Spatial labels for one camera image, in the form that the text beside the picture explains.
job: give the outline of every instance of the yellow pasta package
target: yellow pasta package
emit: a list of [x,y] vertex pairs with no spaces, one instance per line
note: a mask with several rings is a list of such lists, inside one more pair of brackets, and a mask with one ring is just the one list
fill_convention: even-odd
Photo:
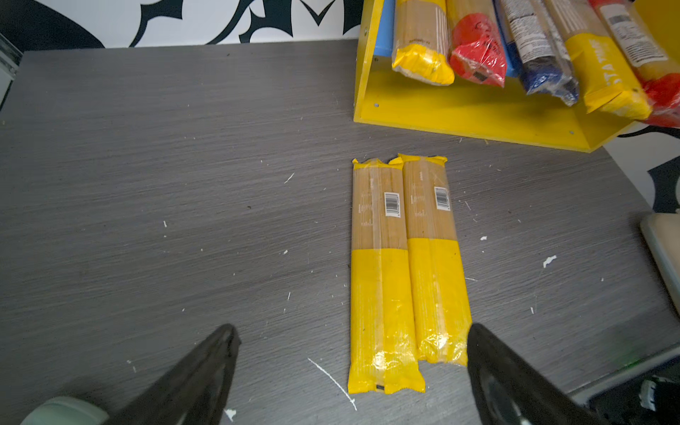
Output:
[[454,82],[445,0],[396,0],[392,68],[437,86]]
[[640,82],[588,0],[545,0],[574,64],[586,112],[644,120],[651,106]]
[[354,163],[350,394],[425,392],[418,370],[401,165]]
[[418,358],[467,365],[472,325],[443,156],[399,154]]

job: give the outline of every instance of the yellow shelf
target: yellow shelf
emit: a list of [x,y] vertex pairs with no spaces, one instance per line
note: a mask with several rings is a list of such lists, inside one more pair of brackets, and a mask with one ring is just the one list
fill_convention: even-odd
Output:
[[[636,6],[647,19],[651,3],[657,10],[677,10],[675,17],[680,16],[680,1],[638,0]],[[516,78],[508,78],[505,88],[462,78],[438,87],[406,78],[392,70],[389,58],[373,56],[382,6],[383,0],[364,2],[356,61],[356,122],[580,152],[592,152],[632,123],[613,114],[586,114],[582,102],[569,108],[549,95],[527,96]],[[654,35],[663,45],[672,33]]]

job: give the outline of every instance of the table surface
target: table surface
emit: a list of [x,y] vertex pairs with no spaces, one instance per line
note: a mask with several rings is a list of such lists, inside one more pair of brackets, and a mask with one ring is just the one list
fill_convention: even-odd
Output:
[[25,55],[0,114],[0,422],[62,394],[116,411],[230,322],[236,423],[478,423],[464,368],[354,411],[307,359],[347,387],[355,157],[449,157],[473,319],[560,389],[680,341],[604,150],[356,124],[355,52]]

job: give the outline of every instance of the black object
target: black object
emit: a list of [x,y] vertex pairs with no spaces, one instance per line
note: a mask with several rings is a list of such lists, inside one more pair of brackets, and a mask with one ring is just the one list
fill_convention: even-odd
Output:
[[239,353],[236,328],[223,324],[104,425],[216,425]]
[[468,334],[468,373],[484,425],[605,425],[574,404],[487,328]]

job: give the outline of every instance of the barcode label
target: barcode label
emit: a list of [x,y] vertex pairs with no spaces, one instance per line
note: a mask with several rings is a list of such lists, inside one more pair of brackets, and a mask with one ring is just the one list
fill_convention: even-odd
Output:
[[385,217],[401,218],[399,193],[385,192]]
[[656,42],[647,36],[637,22],[630,19],[626,6],[606,5],[600,7],[600,12],[631,65],[641,67],[645,63],[668,60]]
[[437,209],[451,211],[451,204],[449,203],[449,191],[446,190],[446,188],[435,186],[435,200],[437,201]]

